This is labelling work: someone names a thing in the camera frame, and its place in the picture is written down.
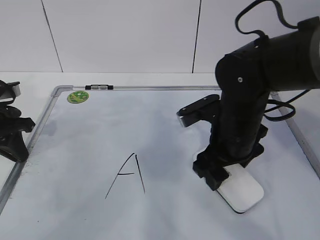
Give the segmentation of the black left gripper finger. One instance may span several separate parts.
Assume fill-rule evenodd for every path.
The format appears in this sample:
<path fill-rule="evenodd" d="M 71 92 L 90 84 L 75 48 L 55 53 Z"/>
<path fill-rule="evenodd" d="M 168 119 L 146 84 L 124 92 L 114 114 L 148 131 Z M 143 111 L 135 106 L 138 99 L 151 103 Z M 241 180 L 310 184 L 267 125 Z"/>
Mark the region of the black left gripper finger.
<path fill-rule="evenodd" d="M 10 136 L 11 156 L 14 162 L 25 162 L 29 157 L 28 149 L 25 145 L 21 132 Z"/>
<path fill-rule="evenodd" d="M 20 158 L 15 148 L 12 148 L 6 141 L 0 142 L 0 155 L 13 161 L 19 162 Z"/>

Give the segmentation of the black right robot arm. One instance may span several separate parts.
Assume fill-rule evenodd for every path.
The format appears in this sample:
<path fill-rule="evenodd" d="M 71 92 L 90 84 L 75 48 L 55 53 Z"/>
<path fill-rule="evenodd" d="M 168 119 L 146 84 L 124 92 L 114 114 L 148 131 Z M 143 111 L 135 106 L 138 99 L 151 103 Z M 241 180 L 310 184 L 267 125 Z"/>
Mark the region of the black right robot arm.
<path fill-rule="evenodd" d="M 269 99 L 271 92 L 320 87 L 320 19 L 300 21 L 293 32 L 259 37 L 226 54 L 215 67 L 221 95 L 212 94 L 178 111 L 184 127 L 198 121 L 211 124 L 208 147 L 199 153 L 193 170 L 199 177 L 225 178 L 226 166 L 246 167 L 264 152 L 260 140 L 267 105 L 291 108 L 289 102 Z"/>

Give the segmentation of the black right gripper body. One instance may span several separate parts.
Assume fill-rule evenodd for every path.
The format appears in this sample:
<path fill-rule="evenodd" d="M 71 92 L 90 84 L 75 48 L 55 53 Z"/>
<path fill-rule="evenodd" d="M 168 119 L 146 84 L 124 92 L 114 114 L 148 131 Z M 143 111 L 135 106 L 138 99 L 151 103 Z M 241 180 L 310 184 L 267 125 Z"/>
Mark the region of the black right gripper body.
<path fill-rule="evenodd" d="M 268 132 L 268 128 L 261 124 L 259 126 L 256 139 L 253 143 L 253 148 L 247 155 L 232 156 L 225 146 L 219 143 L 218 131 L 214 126 L 211 127 L 211 135 L 209 145 L 197 153 L 195 161 L 192 164 L 192 169 L 197 175 L 204 175 L 206 170 L 216 167 L 226 167 L 234 164 L 240 164 L 246 167 L 254 158 L 257 158 L 264 152 L 264 147 L 260 144 Z"/>

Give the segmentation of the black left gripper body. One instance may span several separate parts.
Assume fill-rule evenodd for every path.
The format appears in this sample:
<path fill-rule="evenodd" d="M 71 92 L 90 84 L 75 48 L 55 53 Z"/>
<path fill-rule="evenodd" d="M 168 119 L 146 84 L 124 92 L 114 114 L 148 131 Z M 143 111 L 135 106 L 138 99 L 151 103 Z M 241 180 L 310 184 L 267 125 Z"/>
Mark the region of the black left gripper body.
<path fill-rule="evenodd" d="M 0 106 L 0 139 L 22 137 L 22 132 L 31 133 L 35 122 L 30 117 L 21 117 L 22 112 L 13 106 Z"/>

